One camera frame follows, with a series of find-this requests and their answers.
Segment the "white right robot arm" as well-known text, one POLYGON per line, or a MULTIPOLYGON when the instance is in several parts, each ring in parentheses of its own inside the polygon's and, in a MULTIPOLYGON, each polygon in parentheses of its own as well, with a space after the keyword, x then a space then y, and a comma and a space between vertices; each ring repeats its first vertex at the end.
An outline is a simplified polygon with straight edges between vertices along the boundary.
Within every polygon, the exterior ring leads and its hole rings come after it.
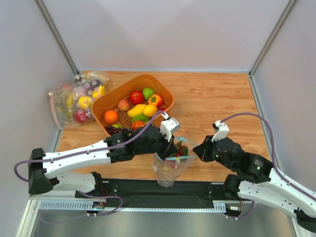
POLYGON ((285 174, 279 175, 273 163, 261 155, 246 152, 230 138, 213 141, 206 136, 193 152, 203 162, 216 161, 233 173, 228 175, 223 192, 229 199, 248 199, 281 210, 298 225, 316 231, 316 194, 298 185, 285 174))

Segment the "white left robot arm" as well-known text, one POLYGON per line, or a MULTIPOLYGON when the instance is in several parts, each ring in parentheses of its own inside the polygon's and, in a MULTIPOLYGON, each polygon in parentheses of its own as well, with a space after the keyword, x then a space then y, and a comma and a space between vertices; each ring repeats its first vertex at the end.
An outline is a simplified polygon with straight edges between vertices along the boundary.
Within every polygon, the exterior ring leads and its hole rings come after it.
POLYGON ((61 184, 58 175, 97 164, 132 160, 136 155, 157 154, 161 159, 177 151, 174 135, 149 125, 116 133, 92 145, 59 153, 33 149, 28 165, 29 194, 40 195, 61 184))

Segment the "fake orange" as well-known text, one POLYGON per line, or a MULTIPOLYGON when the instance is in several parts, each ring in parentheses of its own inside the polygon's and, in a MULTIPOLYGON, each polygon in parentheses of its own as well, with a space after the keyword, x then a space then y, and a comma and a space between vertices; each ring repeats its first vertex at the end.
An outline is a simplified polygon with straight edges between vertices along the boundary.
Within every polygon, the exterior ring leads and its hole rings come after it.
POLYGON ((119 116, 116 111, 108 110, 104 113, 104 121, 107 125, 115 124, 119 119, 119 116))

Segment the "blue zip top bag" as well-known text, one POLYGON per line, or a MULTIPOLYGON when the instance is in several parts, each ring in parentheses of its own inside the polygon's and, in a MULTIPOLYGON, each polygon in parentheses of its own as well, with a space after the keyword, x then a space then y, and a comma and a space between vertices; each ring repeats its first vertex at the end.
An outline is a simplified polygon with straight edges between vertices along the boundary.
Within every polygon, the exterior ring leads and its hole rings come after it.
POLYGON ((174 143, 182 141, 182 144, 188 147, 189 153, 183 157, 171 157, 162 160, 157 153, 152 154, 153 170, 156 174, 156 180, 163 187, 172 187, 173 183, 179 178, 186 169, 192 165, 197 158, 193 148, 197 143, 192 142, 184 137, 175 137, 174 143))

